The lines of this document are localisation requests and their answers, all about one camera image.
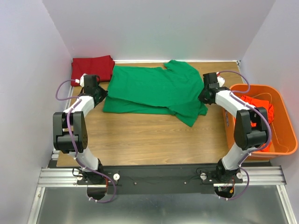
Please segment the wooden table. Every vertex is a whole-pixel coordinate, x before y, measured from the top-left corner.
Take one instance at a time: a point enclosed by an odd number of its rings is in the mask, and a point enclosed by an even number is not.
[[[162,63],[118,64],[136,67],[163,67]],[[190,63],[199,73],[233,70],[235,62]],[[223,73],[225,86],[242,83],[239,76]],[[107,89],[108,83],[101,83]],[[80,92],[75,87],[73,96]],[[199,116],[193,127],[171,115],[116,114],[102,111],[104,102],[85,118],[88,146],[104,165],[153,165],[214,163],[228,152],[221,108],[208,105],[206,116]],[[58,167],[76,166],[60,152]]]

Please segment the green cloth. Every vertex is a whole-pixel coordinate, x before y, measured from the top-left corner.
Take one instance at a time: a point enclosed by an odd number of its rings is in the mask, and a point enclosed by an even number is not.
[[[103,112],[171,114],[188,126],[207,107],[197,97],[204,88],[199,72],[171,60],[162,68],[115,66]]]

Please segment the orange basket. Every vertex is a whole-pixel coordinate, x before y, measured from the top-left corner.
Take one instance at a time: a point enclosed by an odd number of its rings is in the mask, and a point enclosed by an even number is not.
[[[285,104],[280,93],[267,85],[250,85],[250,91],[246,93],[247,96],[268,100],[274,106],[274,120],[270,124],[272,130],[272,144],[269,152],[254,152],[250,159],[269,160],[282,155],[290,155],[297,150],[297,138],[293,130],[289,115],[286,111]],[[236,84],[230,88],[233,90],[246,91],[246,84]],[[241,97],[244,94],[235,93],[236,96]],[[231,148],[235,142],[234,117],[223,109],[223,117],[225,123],[225,132],[228,141],[228,148]]]

